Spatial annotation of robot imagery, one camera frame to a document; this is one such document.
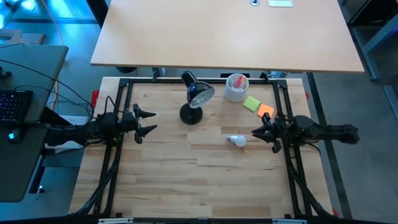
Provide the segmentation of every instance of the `orange sticky note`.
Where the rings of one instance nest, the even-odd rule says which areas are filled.
[[[272,114],[274,113],[274,109],[270,106],[267,105],[261,105],[259,112],[257,113],[257,115],[261,118],[262,115],[264,115],[265,113],[269,113],[269,116],[272,117]]]

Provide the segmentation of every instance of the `yellow sticky note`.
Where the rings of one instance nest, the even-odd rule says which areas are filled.
[[[248,98],[244,101],[243,106],[247,109],[255,112],[257,107],[259,107],[260,101],[252,96],[248,96]]]
[[[274,113],[274,109],[270,106],[267,105],[261,105],[259,112],[257,113],[257,115],[261,118],[262,115],[264,115],[265,113],[269,113],[269,116],[272,117],[272,114]]]

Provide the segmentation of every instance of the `paper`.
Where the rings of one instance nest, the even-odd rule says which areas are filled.
[[[260,101],[255,99],[252,96],[248,96],[248,98],[244,101],[243,106],[246,107],[247,109],[255,112],[257,107],[260,105]]]
[[[268,0],[271,7],[293,7],[292,0]]]
[[[264,115],[265,113],[269,113],[269,116],[272,117],[272,114],[274,113],[274,109],[270,106],[267,105],[261,105],[259,112],[257,113],[257,115],[261,118],[262,115]]]

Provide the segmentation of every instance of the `cup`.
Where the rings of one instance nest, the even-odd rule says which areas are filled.
[[[249,88],[249,80],[247,78],[241,88],[235,88],[236,82],[240,76],[242,76],[242,74],[234,73],[227,78],[225,83],[224,96],[227,100],[233,103],[242,101]]]

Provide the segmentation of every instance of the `light wood desk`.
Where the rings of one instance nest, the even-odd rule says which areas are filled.
[[[95,114],[104,111],[106,96],[115,99],[118,83],[119,78],[103,79]],[[301,79],[287,79],[287,83],[294,114],[310,116]],[[187,102],[184,84],[133,85],[131,105],[138,103],[143,110],[157,113],[141,120],[142,125],[158,127],[143,144],[134,142],[134,133],[125,134],[113,213],[152,218],[283,218],[293,214],[284,153],[274,154],[271,144],[252,137],[261,119],[241,102],[228,102],[224,85],[213,86],[216,93],[202,106],[203,119],[189,126],[179,118],[180,107]],[[270,85],[251,84],[248,95],[276,107]],[[226,141],[227,135],[238,133],[248,139],[244,150]],[[85,149],[71,212],[98,185],[104,150],[100,144]],[[318,151],[301,147],[301,152],[308,188],[332,212]],[[300,191],[298,198],[304,211]]]
[[[336,0],[113,0],[92,65],[364,72]]]

